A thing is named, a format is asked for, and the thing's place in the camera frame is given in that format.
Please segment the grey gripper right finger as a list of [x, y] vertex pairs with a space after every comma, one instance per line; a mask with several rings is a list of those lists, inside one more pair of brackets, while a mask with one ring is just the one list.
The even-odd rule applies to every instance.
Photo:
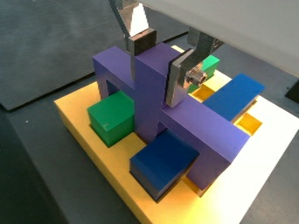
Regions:
[[199, 86], [208, 75], [202, 70], [203, 61], [223, 45], [223, 42], [203, 31], [190, 28], [187, 42], [194, 49], [186, 50], [168, 66], [166, 104], [174, 108], [186, 98], [190, 85]]

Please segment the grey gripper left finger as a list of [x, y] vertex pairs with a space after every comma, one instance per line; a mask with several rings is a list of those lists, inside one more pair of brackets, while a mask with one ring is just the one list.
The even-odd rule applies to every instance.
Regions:
[[136, 56], [156, 44], [156, 30], [150, 27], [146, 7], [136, 0], [108, 0], [124, 34], [126, 50], [131, 56], [131, 77], [136, 78]]

